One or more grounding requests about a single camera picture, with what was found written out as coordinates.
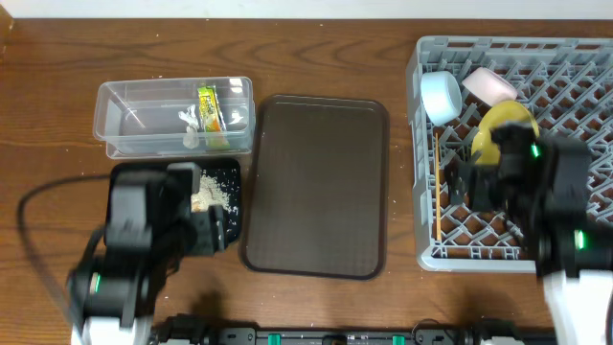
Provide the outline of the yellow round plate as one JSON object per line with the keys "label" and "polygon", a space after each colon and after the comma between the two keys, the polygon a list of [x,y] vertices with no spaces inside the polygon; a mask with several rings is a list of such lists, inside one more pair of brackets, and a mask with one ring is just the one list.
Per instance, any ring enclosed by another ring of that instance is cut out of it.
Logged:
{"label": "yellow round plate", "polygon": [[503,101],[492,107],[478,125],[479,131],[471,144],[471,154],[480,152],[477,165],[497,165],[500,158],[498,146],[491,140],[491,131],[510,122],[530,124],[536,137],[540,135],[532,112],[516,101]]}

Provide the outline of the pile of rice grains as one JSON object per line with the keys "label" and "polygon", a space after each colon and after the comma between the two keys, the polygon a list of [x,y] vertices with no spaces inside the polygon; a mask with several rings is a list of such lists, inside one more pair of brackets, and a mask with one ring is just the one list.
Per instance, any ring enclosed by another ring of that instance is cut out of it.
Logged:
{"label": "pile of rice grains", "polygon": [[199,190],[191,196],[193,212],[205,212],[211,206],[221,206],[229,214],[238,214],[238,206],[233,206],[231,193],[238,192],[236,182],[220,182],[216,177],[205,172],[199,180]]}

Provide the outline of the clear plastic wrap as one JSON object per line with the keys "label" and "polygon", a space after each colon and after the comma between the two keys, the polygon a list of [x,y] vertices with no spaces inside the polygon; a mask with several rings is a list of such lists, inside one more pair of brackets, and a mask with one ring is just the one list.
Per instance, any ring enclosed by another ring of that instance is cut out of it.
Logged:
{"label": "clear plastic wrap", "polygon": [[195,105],[192,104],[186,110],[179,111],[178,117],[186,123],[186,134],[183,137],[183,145],[190,150],[197,148],[199,145],[198,132],[200,130],[200,123],[195,114]]}

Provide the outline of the wooden chopstick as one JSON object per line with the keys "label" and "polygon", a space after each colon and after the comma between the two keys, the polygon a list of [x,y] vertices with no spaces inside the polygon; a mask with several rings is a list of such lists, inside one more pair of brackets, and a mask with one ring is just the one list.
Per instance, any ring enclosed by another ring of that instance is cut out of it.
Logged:
{"label": "wooden chopstick", "polygon": [[435,197],[436,197],[436,241],[442,242],[442,215],[441,215],[441,179],[440,179],[440,145],[439,134],[435,132]]}

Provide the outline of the white rice bowl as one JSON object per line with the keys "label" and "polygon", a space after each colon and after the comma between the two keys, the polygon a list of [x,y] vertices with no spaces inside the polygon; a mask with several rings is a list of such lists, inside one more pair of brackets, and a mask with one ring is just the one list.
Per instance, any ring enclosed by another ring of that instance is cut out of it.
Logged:
{"label": "white rice bowl", "polygon": [[462,85],[489,106],[514,101],[517,90],[505,79],[485,67],[479,67],[462,81]]}

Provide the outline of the green snack wrapper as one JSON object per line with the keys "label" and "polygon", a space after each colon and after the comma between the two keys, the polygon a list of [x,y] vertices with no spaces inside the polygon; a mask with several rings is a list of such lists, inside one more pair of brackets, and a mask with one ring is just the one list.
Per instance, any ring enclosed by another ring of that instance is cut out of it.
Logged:
{"label": "green snack wrapper", "polygon": [[215,149],[228,148],[226,125],[223,119],[216,87],[201,86],[197,89],[199,101],[200,122],[204,132],[207,132],[206,143]]}

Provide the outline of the light blue bowl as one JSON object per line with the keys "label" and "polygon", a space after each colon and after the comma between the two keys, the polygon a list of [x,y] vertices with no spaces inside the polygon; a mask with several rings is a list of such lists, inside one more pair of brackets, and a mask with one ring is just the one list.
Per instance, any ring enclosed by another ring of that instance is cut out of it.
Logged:
{"label": "light blue bowl", "polygon": [[420,81],[420,92],[426,115],[434,126],[443,126],[460,116],[462,94],[450,72],[425,73]]}

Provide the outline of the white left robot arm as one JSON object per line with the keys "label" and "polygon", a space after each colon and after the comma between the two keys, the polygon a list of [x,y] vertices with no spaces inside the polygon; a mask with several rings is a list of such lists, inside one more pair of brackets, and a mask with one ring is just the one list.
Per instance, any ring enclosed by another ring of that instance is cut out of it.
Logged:
{"label": "white left robot arm", "polygon": [[227,248],[223,208],[192,207],[201,176],[194,162],[111,174],[105,224],[69,274],[72,343],[147,343],[157,296],[181,261]]}

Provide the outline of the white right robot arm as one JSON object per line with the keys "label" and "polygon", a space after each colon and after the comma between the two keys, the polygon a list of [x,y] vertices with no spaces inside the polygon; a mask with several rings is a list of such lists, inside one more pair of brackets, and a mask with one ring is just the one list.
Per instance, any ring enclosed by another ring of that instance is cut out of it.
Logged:
{"label": "white right robot arm", "polygon": [[444,168],[451,202],[502,212],[534,262],[559,344],[612,341],[612,228],[587,215],[591,152],[580,140],[537,136],[529,125],[491,130],[497,163],[453,160]]}

